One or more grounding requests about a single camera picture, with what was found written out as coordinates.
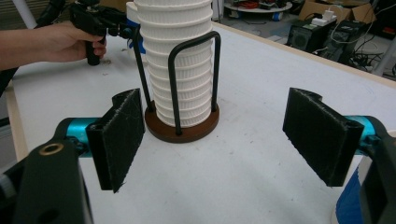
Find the black metal rack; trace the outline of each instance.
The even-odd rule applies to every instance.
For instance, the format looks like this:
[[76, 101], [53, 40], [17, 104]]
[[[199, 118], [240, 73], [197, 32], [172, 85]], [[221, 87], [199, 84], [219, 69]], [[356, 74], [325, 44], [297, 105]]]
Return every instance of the black metal rack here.
[[[150, 100], [149, 88], [146, 80], [146, 74], [140, 55], [140, 49], [138, 46], [139, 40], [141, 39], [140, 26], [134, 29], [133, 42], [134, 42], [134, 55], [136, 57], [137, 66], [139, 69], [140, 79], [142, 81], [143, 92], [145, 94], [146, 103], [148, 108], [145, 111], [145, 120], [148, 125], [150, 132], [157, 138], [171, 143], [186, 143], [198, 140], [211, 133], [219, 122], [219, 106], [217, 105], [218, 95], [218, 84], [219, 84], [219, 57], [220, 57], [220, 46], [221, 37], [218, 32], [212, 31], [205, 35], [201, 35], [192, 40], [185, 41], [175, 46], [169, 54], [168, 59], [168, 71], [169, 81], [172, 95], [172, 105], [174, 110], [175, 127], [168, 126], [158, 119], [156, 115], [155, 103]], [[176, 68], [175, 58], [183, 50], [189, 49], [206, 41], [215, 38], [215, 58], [214, 58], [214, 70], [213, 70], [213, 88], [212, 88], [212, 102], [211, 102], [211, 113], [209, 118], [204, 122], [195, 125], [190, 128], [181, 129], [180, 125], [180, 111], [177, 99], [177, 79], [176, 79]]]

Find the black gripper pad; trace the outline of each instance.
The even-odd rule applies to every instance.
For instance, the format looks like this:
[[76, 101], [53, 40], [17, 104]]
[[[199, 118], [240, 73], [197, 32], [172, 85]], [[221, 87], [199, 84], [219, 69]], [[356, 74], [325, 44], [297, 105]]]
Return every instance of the black gripper pad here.
[[87, 127], [102, 189], [119, 191], [145, 132], [140, 90], [122, 92], [113, 107]]
[[283, 132], [327, 186], [343, 186], [363, 128], [323, 104], [320, 95], [290, 88]]

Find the table surface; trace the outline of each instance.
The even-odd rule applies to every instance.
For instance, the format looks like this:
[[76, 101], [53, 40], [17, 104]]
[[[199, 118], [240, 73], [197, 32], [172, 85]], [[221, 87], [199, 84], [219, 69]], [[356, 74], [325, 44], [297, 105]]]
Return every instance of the table surface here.
[[[146, 132], [116, 194], [100, 190], [92, 159], [80, 159], [95, 223], [330, 223], [342, 188], [326, 187], [282, 132], [290, 87], [322, 95], [342, 115], [374, 116], [396, 129], [394, 82], [222, 25], [215, 30], [222, 39], [218, 126], [187, 144]], [[113, 95], [141, 88], [126, 48], [109, 37], [100, 65], [20, 68], [7, 89], [19, 158], [51, 139], [62, 119], [102, 117]]]
[[231, 6], [230, 3], [224, 3], [224, 6], [229, 8], [229, 9], [231, 9], [231, 10], [242, 11], [242, 12], [274, 13], [274, 12], [282, 12], [282, 11], [286, 11], [288, 9], [291, 9], [293, 4], [288, 2], [288, 3], [286, 3], [285, 7], [271, 7], [270, 9], [234, 7], [234, 6]]

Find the round wooden base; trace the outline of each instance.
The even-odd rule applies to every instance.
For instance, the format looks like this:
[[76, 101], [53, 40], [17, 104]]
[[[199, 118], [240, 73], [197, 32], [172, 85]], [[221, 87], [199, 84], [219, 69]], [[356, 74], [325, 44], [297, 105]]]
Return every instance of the round wooden base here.
[[157, 117], [155, 112], [154, 101], [151, 102], [154, 107], [153, 112], [145, 111], [145, 120], [148, 130], [157, 138], [169, 143], [188, 143], [201, 139], [211, 133], [219, 123], [219, 106], [212, 112], [204, 122], [190, 128], [182, 128], [182, 134], [176, 134], [176, 128], [166, 125]]

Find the cardboard box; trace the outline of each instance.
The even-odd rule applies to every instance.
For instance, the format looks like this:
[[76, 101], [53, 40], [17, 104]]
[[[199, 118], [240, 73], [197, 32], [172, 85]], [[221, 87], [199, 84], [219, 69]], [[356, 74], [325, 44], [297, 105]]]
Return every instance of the cardboard box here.
[[362, 21], [370, 23], [376, 20], [373, 7], [370, 3], [361, 1], [321, 1], [305, 0], [303, 8], [299, 14], [299, 20], [304, 21], [312, 18], [314, 13], [323, 14], [325, 10], [331, 10], [337, 16], [337, 22], [342, 20]]
[[133, 2], [132, 0], [101, 0], [100, 6], [114, 7], [120, 11], [126, 12], [126, 3]]

